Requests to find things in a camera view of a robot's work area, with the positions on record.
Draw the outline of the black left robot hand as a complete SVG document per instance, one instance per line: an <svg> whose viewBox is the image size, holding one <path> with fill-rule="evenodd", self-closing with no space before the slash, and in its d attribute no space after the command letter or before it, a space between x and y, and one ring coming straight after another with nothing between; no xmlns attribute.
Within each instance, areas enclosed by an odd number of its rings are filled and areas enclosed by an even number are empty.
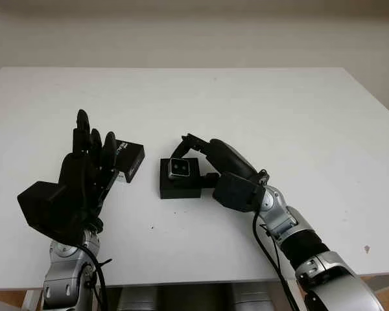
<svg viewBox="0 0 389 311"><path fill-rule="evenodd" d="M88 114L80 109L72 152L64 157L58 182L67 187L82 225L90 231L103 230L99 214L118 175L116 159L115 134L108 132L102 141L99 131L90 128Z"/></svg>

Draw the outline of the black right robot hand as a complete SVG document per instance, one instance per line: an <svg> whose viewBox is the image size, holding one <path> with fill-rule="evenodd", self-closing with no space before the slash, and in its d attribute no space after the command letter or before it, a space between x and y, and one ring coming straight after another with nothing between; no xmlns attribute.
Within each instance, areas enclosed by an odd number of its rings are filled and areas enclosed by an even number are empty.
<svg viewBox="0 0 389 311"><path fill-rule="evenodd" d="M204 154L206 160L216 170L205 176L195 177L193 184L202 188L216 187L221 175L229 172L241 178L262 182L268 177L265 170L257 171L236 149L220 139L204 141L190 133L182 136L181 143L172 153L168 164L168 178L170 180L187 180L191 177L189 161L184 159L190 150Z"/></svg>

